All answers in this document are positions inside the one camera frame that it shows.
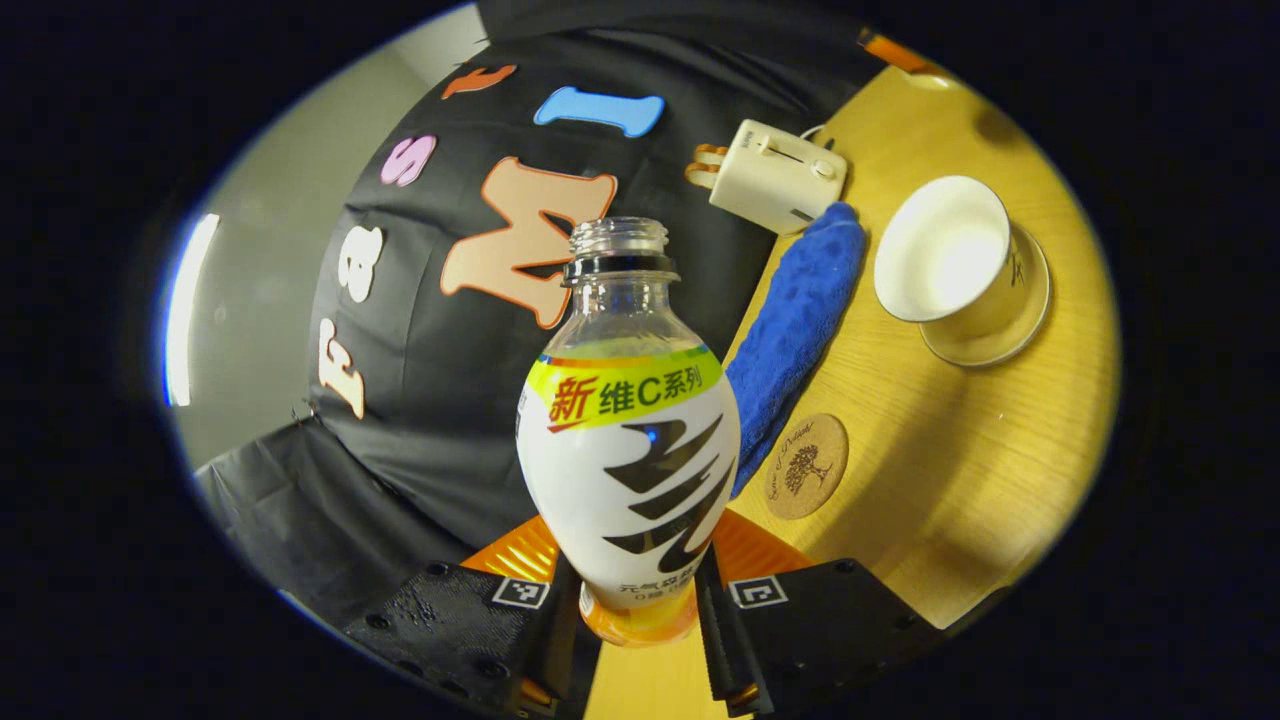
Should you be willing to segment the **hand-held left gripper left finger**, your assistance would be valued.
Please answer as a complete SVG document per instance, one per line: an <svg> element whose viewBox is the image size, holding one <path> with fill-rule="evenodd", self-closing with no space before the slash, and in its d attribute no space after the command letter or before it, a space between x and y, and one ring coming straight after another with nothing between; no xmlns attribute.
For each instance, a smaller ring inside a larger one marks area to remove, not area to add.
<svg viewBox="0 0 1280 720"><path fill-rule="evenodd" d="M484 717L582 719L600 646L582 624L579 589L532 518L462 562L430 564L343 634Z"/></svg>

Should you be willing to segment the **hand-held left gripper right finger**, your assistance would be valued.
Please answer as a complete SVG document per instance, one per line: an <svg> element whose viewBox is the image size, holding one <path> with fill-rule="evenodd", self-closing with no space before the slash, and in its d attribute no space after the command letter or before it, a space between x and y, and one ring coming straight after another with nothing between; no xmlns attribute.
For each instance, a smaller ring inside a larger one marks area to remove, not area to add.
<svg viewBox="0 0 1280 720"><path fill-rule="evenodd" d="M732 717L796 717L946 637L856 560L814 562L733 510L695 597L710 696Z"/></svg>

